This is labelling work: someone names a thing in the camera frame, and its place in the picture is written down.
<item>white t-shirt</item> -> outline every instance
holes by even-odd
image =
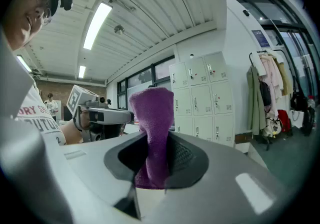
[[[37,127],[45,140],[56,140],[59,145],[67,144],[63,132],[42,102],[36,88],[35,85],[31,86],[20,107],[17,119]]]
[[[54,99],[51,102],[47,99],[44,101],[44,103],[44,105],[46,105],[46,108],[49,110],[51,116],[55,117],[56,113],[54,112],[54,110],[58,109],[58,103]]]

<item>ceiling fixture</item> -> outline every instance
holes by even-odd
[[[21,64],[24,66],[24,68],[25,68],[29,73],[31,73],[32,70],[31,70],[31,68],[27,65],[27,63],[25,62],[24,58],[22,58],[21,55],[17,55],[16,57],[17,57],[17,59],[21,62]]]
[[[123,26],[118,25],[114,27],[114,33],[118,34],[118,35],[122,35],[125,32],[125,29]]]
[[[80,66],[80,68],[79,68],[79,78],[84,78],[85,71],[86,71],[86,67],[85,66]]]
[[[104,23],[106,17],[108,16],[111,10],[111,6],[103,2],[100,3],[98,9],[96,10],[93,16],[88,32],[86,33],[83,48],[91,50],[92,45],[94,44],[96,36],[99,32],[99,29],[101,28],[102,24]]]

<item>black bag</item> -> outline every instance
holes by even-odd
[[[309,136],[315,123],[315,110],[308,107],[303,114],[301,131],[305,136]]]
[[[296,90],[295,82],[298,85],[299,91]],[[305,112],[308,109],[308,100],[305,97],[304,92],[302,91],[302,88],[300,86],[300,83],[298,82],[295,76],[293,77],[293,94],[290,100],[290,106],[295,111]]]
[[[269,111],[267,112],[267,113],[269,113],[271,110],[270,88],[265,82],[262,82],[262,81],[260,81],[260,93],[262,96],[263,105],[265,107],[264,109],[266,109],[266,107],[269,106]]]

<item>smoke detector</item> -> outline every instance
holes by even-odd
[[[114,33],[118,34],[118,35],[122,35],[125,32],[125,29],[123,26],[118,25],[114,27]]]

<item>brick wall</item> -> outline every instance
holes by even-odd
[[[67,101],[69,95],[71,93],[74,84],[72,83],[62,83],[62,82],[50,82],[50,81],[43,81],[43,80],[35,80],[36,86],[38,87],[39,91],[41,91],[41,98],[43,101],[48,99],[48,94],[53,94],[53,99],[57,101],[61,101],[61,118],[64,119],[64,106],[67,105]],[[77,84],[78,86],[85,88],[99,96],[107,96],[107,90],[105,87],[99,86],[90,86],[90,85],[83,85]]]

